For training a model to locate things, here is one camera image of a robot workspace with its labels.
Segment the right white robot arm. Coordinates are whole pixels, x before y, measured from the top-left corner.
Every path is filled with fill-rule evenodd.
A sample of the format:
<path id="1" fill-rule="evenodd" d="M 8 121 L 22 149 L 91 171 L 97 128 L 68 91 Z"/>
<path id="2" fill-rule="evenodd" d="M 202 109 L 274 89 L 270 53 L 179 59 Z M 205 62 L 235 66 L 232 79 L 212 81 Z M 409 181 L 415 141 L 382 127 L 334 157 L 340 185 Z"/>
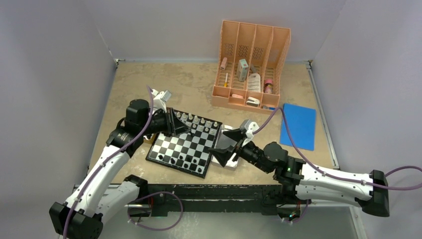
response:
<path id="1" fill-rule="evenodd" d="M 287 203 L 319 199 L 347 203 L 377 217 L 389 217 L 389 192 L 386 175 L 379 170 L 370 173 L 348 173 L 311 166 L 303 159 L 291 157 L 278 143 L 271 142 L 263 149 L 256 146 L 240 129 L 227 130 L 224 136 L 235 141 L 222 151 L 220 162 L 242 158 L 282 184 L 280 198 Z"/>

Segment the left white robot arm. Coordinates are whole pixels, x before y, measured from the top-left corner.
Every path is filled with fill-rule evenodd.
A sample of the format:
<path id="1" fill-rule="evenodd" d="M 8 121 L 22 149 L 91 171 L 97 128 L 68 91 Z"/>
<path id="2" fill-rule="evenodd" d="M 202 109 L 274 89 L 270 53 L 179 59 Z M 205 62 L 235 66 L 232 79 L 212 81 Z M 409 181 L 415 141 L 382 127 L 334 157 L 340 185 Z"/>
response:
<path id="1" fill-rule="evenodd" d="M 190 127 L 176 117 L 173 108 L 154 110 L 146 100 L 131 101 L 91 172 L 64 203 L 51 206 L 49 215 L 55 232 L 65 239 L 97 239 L 104 224 L 123 206 L 141 204 L 155 196 L 149 192 L 148 182 L 135 175 L 127 176 L 116 192 L 104 193 L 142 145 L 145 135 L 179 136 L 189 132 Z"/>

